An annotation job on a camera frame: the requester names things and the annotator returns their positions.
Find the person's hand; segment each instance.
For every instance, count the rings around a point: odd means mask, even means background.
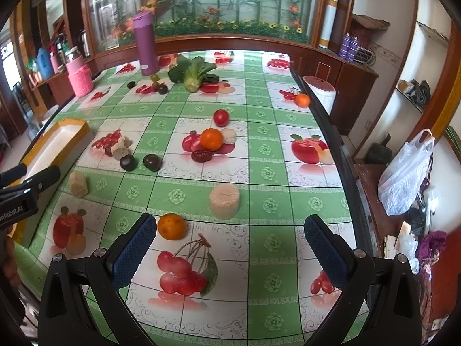
[[[8,233],[11,232],[13,226],[8,228]],[[3,274],[5,277],[10,281],[10,285],[12,287],[18,287],[21,283],[21,278],[19,277],[18,273],[18,265],[16,264],[16,260],[14,258],[14,242],[10,237],[6,237],[5,246],[3,248],[6,251],[6,260],[1,267]]]

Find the purple cloth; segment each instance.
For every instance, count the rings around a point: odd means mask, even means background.
[[[419,261],[430,259],[436,251],[442,252],[445,249],[447,233],[437,231],[425,236],[418,249]]]

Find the finger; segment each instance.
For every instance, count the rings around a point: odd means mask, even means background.
[[[14,257],[14,242],[10,237],[6,238],[5,251],[6,251],[6,256]]]
[[[14,274],[18,272],[18,266],[16,264],[16,261],[12,258],[8,259],[6,263],[3,265],[2,270],[6,278],[13,277]]]
[[[10,278],[10,285],[11,287],[18,287],[20,283],[21,277],[19,277],[19,274],[16,272],[13,277]]]

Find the blue gripper pad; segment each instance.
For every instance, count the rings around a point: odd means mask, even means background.
[[[318,215],[306,218],[304,235],[331,284],[344,289],[349,283],[349,273],[353,268],[351,248],[341,236],[333,234]]]
[[[123,235],[124,237],[131,237],[131,239],[125,242],[125,248],[112,263],[112,285],[115,290],[130,284],[139,264],[154,240],[156,232],[157,223],[155,217],[143,214],[128,233]]]

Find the tumbler lid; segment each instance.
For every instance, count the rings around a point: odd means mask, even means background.
[[[142,11],[133,16],[133,28],[139,29],[152,25],[152,13],[150,10]]]

